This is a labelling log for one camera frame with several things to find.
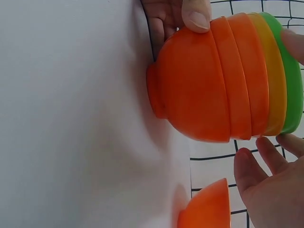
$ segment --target orange plastic bowl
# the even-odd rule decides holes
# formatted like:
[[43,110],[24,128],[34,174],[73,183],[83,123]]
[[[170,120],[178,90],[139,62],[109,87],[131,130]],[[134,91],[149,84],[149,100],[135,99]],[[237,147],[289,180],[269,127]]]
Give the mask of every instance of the orange plastic bowl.
[[226,179],[202,189],[178,218],[178,228],[230,228],[230,202]]
[[147,71],[154,113],[184,135],[207,142],[228,142],[228,102],[221,64],[211,32],[187,28],[162,47]]
[[245,75],[237,44],[225,17],[211,22],[211,31],[222,66],[230,117],[230,137],[251,138],[251,114]]
[[245,13],[228,17],[241,57],[251,110],[252,136],[261,136],[269,113],[268,77],[262,44],[256,28]]

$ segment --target nested plastic bowls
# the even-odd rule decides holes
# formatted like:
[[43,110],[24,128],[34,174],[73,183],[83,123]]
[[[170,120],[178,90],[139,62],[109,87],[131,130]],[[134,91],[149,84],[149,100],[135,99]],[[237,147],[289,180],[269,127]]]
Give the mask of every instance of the nested plastic bowls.
[[267,13],[239,13],[210,25],[205,34],[176,32],[149,66],[156,116],[206,142],[293,132],[302,116],[302,79],[280,23]]

